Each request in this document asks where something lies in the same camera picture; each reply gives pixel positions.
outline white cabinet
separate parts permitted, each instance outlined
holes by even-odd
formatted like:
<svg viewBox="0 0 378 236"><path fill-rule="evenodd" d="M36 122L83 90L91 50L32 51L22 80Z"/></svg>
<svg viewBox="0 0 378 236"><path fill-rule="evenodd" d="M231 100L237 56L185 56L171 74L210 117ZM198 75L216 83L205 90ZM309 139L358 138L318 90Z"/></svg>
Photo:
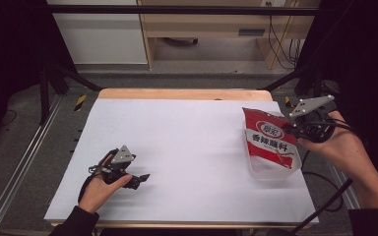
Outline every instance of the white cabinet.
<svg viewBox="0 0 378 236"><path fill-rule="evenodd" d="M137 5L135 0L47 0L48 4ZM138 14L54 14L75 64L147 64Z"/></svg>
<svg viewBox="0 0 378 236"><path fill-rule="evenodd" d="M138 4L260 7L263 1L265 0L138 0ZM287 8L317 8L320 0L278 1L279 6L281 3ZM272 16L272 33L270 17L266 15L142 14L141 18L150 68L154 65L156 42L159 37L199 37L200 40L202 37L254 37L257 38L268 69L273 69L282 52L279 41L284 42L287 38L306 38L314 19L312 16Z"/></svg>

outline hand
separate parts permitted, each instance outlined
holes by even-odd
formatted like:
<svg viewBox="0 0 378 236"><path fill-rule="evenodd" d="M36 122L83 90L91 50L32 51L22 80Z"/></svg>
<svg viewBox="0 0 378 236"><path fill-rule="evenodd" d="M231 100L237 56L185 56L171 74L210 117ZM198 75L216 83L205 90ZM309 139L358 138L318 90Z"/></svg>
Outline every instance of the hand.
<svg viewBox="0 0 378 236"><path fill-rule="evenodd" d="M127 174L108 185L103 181L100 174L96 174L86 188L79 202L79 207L89 213L95 213L115 191L126 185L131 179L132 175Z"/></svg>
<svg viewBox="0 0 378 236"><path fill-rule="evenodd" d="M340 112L333 111L329 115L335 120L340 120L336 121L337 123L346 124ZM347 129L337 127L332 137L321 144L305 139L298 139L298 142L305 148L322 154L353 180L376 172L360 138Z"/></svg>
<svg viewBox="0 0 378 236"><path fill-rule="evenodd" d="M338 111L329 115L339 124L346 123ZM360 138L352 131L337 127L333 136L324 143L314 144L304 139L298 139L298 142L320 153L353 180L360 207L378 208L378 172Z"/></svg>

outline black cable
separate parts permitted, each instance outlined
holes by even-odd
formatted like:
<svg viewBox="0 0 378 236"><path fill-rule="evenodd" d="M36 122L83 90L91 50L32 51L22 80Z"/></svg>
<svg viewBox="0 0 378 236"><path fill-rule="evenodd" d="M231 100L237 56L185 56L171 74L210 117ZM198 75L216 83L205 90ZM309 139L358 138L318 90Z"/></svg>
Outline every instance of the black cable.
<svg viewBox="0 0 378 236"><path fill-rule="evenodd" d="M302 221L299 225L297 225L291 233L295 234L299 230L301 230L303 227L305 227L309 222L311 222L312 219L314 219L316 216L318 216L322 211L324 211L325 208L327 208L329 205L331 205L338 197L342 195L343 192L348 189L348 187L352 184L352 180L347 179L342 186L327 200L326 203L324 203L319 209L317 209L314 213L309 215L305 220Z"/></svg>
<svg viewBox="0 0 378 236"><path fill-rule="evenodd" d="M327 177L325 177L324 175L321 175L321 174L318 174L318 173L314 173L314 172L310 172L310 171L302 171L302 174L307 174L307 175L313 175L313 176L317 176L325 181L327 181L328 183L330 183L335 189L336 191L339 190L339 188L337 187L337 185L331 181L330 179L328 179ZM340 198L340 203L337 207L335 208L325 208L324 211L327 211L327 212L337 212L339 211L344 205L344 200L343 198Z"/></svg>
<svg viewBox="0 0 378 236"><path fill-rule="evenodd" d="M294 69L296 69L297 66L297 61L299 59L299 51L300 51L300 39L296 40L296 46L295 46L295 51L294 51L294 56L292 56L292 45L293 45L294 39L290 40L289 44L289 60L293 63Z"/></svg>
<svg viewBox="0 0 378 236"><path fill-rule="evenodd" d="M360 135L355 131L355 129L353 127L349 126L349 125L343 125L343 124L332 123L332 122L324 122L324 121L311 121L311 122L305 122L305 123L302 123L302 124L306 125L306 126L308 126L308 125L309 126L319 126L319 125L335 126L335 127L339 127L339 128L343 128L343 129L349 130L349 131L351 131L352 133L354 133L356 136L358 136L360 138Z"/></svg>
<svg viewBox="0 0 378 236"><path fill-rule="evenodd" d="M303 156L303 159L302 159L302 166L300 167L300 169L302 169L303 166L305 165L305 161L306 161L306 158L308 158L309 152L311 152L311 151L308 150L308 151L305 153L305 155Z"/></svg>
<svg viewBox="0 0 378 236"><path fill-rule="evenodd" d="M284 69L292 70L292 69L294 69L294 68L288 68L288 67L285 67L285 66L282 64L281 59L279 58L278 54L277 54L276 51L275 51L275 48L273 48L272 42L270 41L270 33L271 33L271 32L275 35L275 38L276 38L276 40L278 41L278 44L279 44L280 48L282 49L283 55L284 55L284 57L286 57L286 55L285 55L285 53L284 53L284 49L282 48L282 45L281 45L281 43L279 42L279 38L276 36L275 30L273 29L272 16L269 16L269 21L270 21L270 22L269 22L268 41L269 41L270 48L272 49L273 53L275 53L276 59L278 60L278 62L279 62L279 64L281 65L281 67L284 68Z"/></svg>
<svg viewBox="0 0 378 236"><path fill-rule="evenodd" d="M0 127L4 127L4 126L11 124L15 120L15 118L17 118L18 113L15 110L8 110L8 111L13 112L14 117L12 117L12 119L10 121L8 121L7 123L1 124Z"/></svg>
<svg viewBox="0 0 378 236"><path fill-rule="evenodd" d="M332 120L332 121L337 121L337 122L343 123L343 124L345 124L345 125L348 125L348 123L347 123L346 121L344 121L344 120L333 119L333 118L331 118L330 120Z"/></svg>

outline white table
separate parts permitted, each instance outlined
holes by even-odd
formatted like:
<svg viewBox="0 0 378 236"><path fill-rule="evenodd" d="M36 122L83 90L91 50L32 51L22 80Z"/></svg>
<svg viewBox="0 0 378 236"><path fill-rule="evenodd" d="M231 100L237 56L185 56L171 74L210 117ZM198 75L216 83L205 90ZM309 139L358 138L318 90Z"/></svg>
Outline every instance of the white table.
<svg viewBox="0 0 378 236"><path fill-rule="evenodd" d="M281 181L250 176L242 107L280 111L268 92L258 90L103 90L45 219L66 219L88 168L127 145L137 155L127 172L151 177L138 190L117 191L98 211L98 226L257 228L301 222L315 209L300 170Z"/></svg>

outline black clothing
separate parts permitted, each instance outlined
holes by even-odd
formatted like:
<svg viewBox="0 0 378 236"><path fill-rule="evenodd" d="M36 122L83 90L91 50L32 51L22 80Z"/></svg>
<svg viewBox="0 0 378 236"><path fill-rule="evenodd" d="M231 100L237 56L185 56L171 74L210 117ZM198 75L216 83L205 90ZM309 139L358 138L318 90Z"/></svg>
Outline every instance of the black clothing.
<svg viewBox="0 0 378 236"><path fill-rule="evenodd" d="M236 229L106 228L100 236L236 236Z"/></svg>
<svg viewBox="0 0 378 236"><path fill-rule="evenodd" d="M364 208L348 211L354 236L378 235L378 209Z"/></svg>
<svg viewBox="0 0 378 236"><path fill-rule="evenodd" d="M98 220L97 213L91 214L75 206L64 223L57 225L49 236L92 236Z"/></svg>

